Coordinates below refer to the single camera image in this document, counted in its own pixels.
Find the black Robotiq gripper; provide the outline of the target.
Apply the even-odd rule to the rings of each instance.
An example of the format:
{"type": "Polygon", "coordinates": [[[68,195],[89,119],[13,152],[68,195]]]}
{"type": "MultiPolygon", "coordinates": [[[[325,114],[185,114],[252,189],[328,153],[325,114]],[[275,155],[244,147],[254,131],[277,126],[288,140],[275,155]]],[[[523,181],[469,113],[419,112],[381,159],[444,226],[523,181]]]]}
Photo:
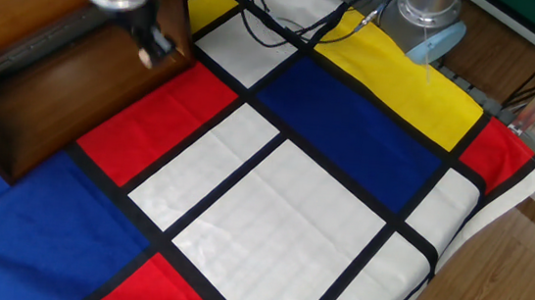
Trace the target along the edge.
{"type": "Polygon", "coordinates": [[[146,54],[148,54],[150,37],[148,34],[153,34],[154,45],[150,59],[154,65],[162,62],[176,49],[174,41],[161,32],[161,26],[157,20],[160,6],[160,0],[148,0],[137,9],[113,14],[113,19],[117,24],[135,35],[139,49],[146,54]]]}

